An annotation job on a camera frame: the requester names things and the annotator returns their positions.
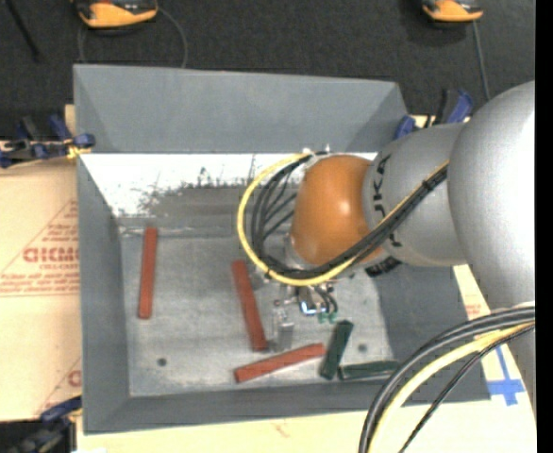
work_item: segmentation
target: blue tape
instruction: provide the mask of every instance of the blue tape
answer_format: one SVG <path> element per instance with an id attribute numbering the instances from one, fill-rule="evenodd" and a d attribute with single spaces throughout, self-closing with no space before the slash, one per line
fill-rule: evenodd
<path id="1" fill-rule="evenodd" d="M 501 364 L 503 379 L 486 381 L 489 393 L 491 395 L 503 394 L 505 404 L 507 406 L 518 404 L 518 399 L 515 395 L 525 391 L 524 384 L 520 379 L 513 379 L 510 377 L 510 372 L 507 368 L 507 364 L 505 363 L 501 347 L 496 349 L 496 355 L 498 356 L 499 363 Z"/>

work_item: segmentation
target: red stick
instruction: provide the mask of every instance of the red stick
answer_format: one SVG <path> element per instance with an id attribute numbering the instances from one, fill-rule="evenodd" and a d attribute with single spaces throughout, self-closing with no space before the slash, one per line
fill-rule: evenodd
<path id="1" fill-rule="evenodd" d="M 325 347 L 320 343 L 306 345 L 263 361 L 253 362 L 246 366 L 239 367 L 235 369 L 235 380 L 237 382 L 244 382 L 249 379 L 258 378 L 259 376 L 272 373 L 283 367 L 314 358 L 320 358 L 324 356 L 326 352 Z"/>
<path id="2" fill-rule="evenodd" d="M 251 349 L 254 351 L 266 350 L 268 348 L 268 341 L 266 341 L 266 336 L 264 335 L 264 328 L 261 324 L 256 296 L 249 281 L 247 266 L 243 260 L 235 260 L 231 263 L 230 269 L 235 287 L 239 293 L 243 317 L 247 326 L 247 334 L 251 341 Z"/>
<path id="3" fill-rule="evenodd" d="M 142 246 L 141 294 L 138 303 L 138 316 L 151 317 L 153 311 L 153 288 L 155 286 L 155 257 L 157 255 L 157 229 L 148 226 L 144 230 Z"/>

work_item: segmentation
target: dark floor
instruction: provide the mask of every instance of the dark floor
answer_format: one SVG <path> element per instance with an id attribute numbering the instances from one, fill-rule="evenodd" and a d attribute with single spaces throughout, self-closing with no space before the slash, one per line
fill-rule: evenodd
<path id="1" fill-rule="evenodd" d="M 43 62 L 0 0 L 0 137 L 23 115 L 69 103 L 72 64 L 83 58 L 180 66 L 187 54 L 194 69 L 393 80 L 413 113 L 435 112 L 444 89 L 465 89 L 478 109 L 535 78 L 536 0 L 479 0 L 483 18 L 458 30 L 434 28 L 410 0 L 161 0 L 186 49 L 161 13 L 127 36 L 81 34 L 83 56 L 67 0 L 12 1 Z M 33 428 L 0 426 L 0 451 Z"/>

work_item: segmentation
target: cable bundle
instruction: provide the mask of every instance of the cable bundle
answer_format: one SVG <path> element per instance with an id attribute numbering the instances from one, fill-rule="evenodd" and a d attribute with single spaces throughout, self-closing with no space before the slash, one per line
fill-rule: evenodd
<path id="1" fill-rule="evenodd" d="M 301 153 L 267 167 L 245 190 L 239 205 L 237 215 L 237 232 L 239 239 L 248 257 L 269 278 L 274 278 L 282 283 L 295 287 L 312 286 L 333 279 L 348 267 L 360 263 L 368 257 L 376 248 L 384 243 L 388 237 L 404 222 L 409 214 L 419 203 L 436 187 L 446 179 L 448 161 L 441 164 L 424 181 L 422 181 L 406 198 L 398 203 L 365 237 L 345 250 L 338 257 L 322 265 L 311 268 L 292 268 L 277 258 L 266 253 L 264 243 L 276 227 L 285 220 L 291 218 L 293 213 L 288 213 L 279 222 L 266 230 L 267 223 L 274 218 L 281 206 L 284 207 L 294 199 L 290 196 L 284 203 L 277 204 L 284 194 L 284 188 L 292 172 L 311 158 L 325 153 Z M 251 243 L 247 240 L 245 232 L 245 209 L 252 193 L 260 186 L 270 174 L 274 173 L 259 192 L 255 201 L 251 218 Z M 276 189 L 281 186 L 280 192 L 271 201 Z"/>
<path id="2" fill-rule="evenodd" d="M 482 357 L 534 328 L 535 307 L 520 307 L 493 312 L 468 321 L 432 339 L 398 368 L 374 399 L 362 428 L 359 453 L 367 453 L 369 448 L 379 451 L 378 443 L 393 411 L 402 406 L 411 394 L 435 373 L 455 361 L 469 357 L 434 400 L 409 439 L 398 450 L 399 453 L 404 452 L 448 393 Z"/>

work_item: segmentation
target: blue clamp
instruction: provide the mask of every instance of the blue clamp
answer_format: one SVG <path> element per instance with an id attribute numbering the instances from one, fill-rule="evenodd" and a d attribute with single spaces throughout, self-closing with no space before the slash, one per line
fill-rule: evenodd
<path id="1" fill-rule="evenodd" d="M 0 146 L 0 168 L 39 159 L 60 158 L 96 145 L 92 134 L 73 136 L 58 114 L 48 118 L 54 140 L 36 140 L 37 128 L 30 117 L 21 119 L 16 127 L 17 139 Z"/>
<path id="2" fill-rule="evenodd" d="M 474 100 L 463 89 L 447 90 L 434 124 L 462 123 L 470 115 Z"/>
<path id="3" fill-rule="evenodd" d="M 462 123 L 470 115 L 474 107 L 472 96 L 463 89 L 457 90 L 457 103 L 446 118 L 446 123 Z"/>
<path id="4" fill-rule="evenodd" d="M 404 138 L 408 134 L 411 134 L 415 129 L 415 124 L 416 121 L 413 117 L 409 116 L 408 114 L 404 116 L 400 120 L 400 123 L 398 123 L 396 132 L 394 133 L 394 140 L 399 140 L 400 138 Z"/>
<path id="5" fill-rule="evenodd" d="M 65 431 L 73 424 L 68 414 L 81 407 L 81 396 L 77 396 L 44 411 L 40 416 L 43 428 L 9 448 L 7 453 L 49 453 L 65 439 Z"/>
<path id="6" fill-rule="evenodd" d="M 70 414 L 73 411 L 80 410 L 81 407 L 81 396 L 76 396 L 53 406 L 49 410 L 44 411 L 40 416 L 40 420 L 45 425 L 49 425 L 61 420 L 61 418 L 64 418 L 67 414 Z"/>

